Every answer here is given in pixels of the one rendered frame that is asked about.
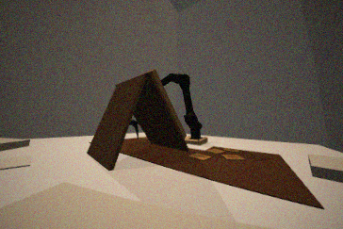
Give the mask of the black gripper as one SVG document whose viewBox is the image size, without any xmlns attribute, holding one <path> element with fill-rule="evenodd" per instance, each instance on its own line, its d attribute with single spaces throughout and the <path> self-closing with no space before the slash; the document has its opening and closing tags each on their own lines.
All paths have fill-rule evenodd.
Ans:
<svg viewBox="0 0 343 229">
<path fill-rule="evenodd" d="M 139 138 L 139 131 L 138 131 L 138 122 L 135 121 L 135 120 L 131 120 L 130 124 L 129 125 L 132 125 L 132 127 L 135 128 L 136 130 L 136 134 L 137 134 L 137 138 Z"/>
</svg>

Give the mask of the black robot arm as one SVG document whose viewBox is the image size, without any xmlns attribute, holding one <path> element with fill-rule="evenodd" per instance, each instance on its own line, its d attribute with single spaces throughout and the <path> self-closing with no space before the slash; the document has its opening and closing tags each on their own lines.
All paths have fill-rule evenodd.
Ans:
<svg viewBox="0 0 343 229">
<path fill-rule="evenodd" d="M 198 122 L 197 116 L 195 112 L 193 111 L 193 106 L 191 102 L 190 97 L 190 91 L 189 91 L 189 84 L 190 84 L 190 78 L 187 74 L 169 74 L 165 78 L 161 80 L 163 87 L 167 85 L 170 82 L 174 82 L 176 84 L 180 85 L 180 88 L 183 91 L 184 95 L 184 101 L 186 106 L 186 115 L 184 115 L 185 122 L 190 128 L 190 139 L 203 139 L 201 138 L 201 130 L 202 125 Z"/>
</svg>

